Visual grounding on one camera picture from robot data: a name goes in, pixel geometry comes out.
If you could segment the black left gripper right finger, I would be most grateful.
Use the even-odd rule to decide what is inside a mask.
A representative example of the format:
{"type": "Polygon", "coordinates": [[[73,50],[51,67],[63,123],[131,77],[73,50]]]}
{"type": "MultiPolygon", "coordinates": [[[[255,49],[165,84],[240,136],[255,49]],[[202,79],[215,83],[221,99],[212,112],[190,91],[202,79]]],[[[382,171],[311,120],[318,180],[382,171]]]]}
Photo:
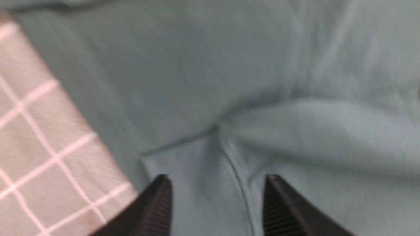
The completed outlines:
{"type": "Polygon", "coordinates": [[[276,174],[265,176],[262,221],[265,236],[353,235],[276,174]]]}

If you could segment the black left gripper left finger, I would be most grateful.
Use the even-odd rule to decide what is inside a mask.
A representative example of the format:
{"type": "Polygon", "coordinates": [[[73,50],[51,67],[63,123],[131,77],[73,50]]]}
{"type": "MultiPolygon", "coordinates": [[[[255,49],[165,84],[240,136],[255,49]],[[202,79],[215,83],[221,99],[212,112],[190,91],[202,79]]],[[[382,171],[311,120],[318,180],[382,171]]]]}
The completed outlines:
{"type": "Polygon", "coordinates": [[[92,236],[169,236],[173,213],[173,187],[160,174],[123,211],[92,236]]]}

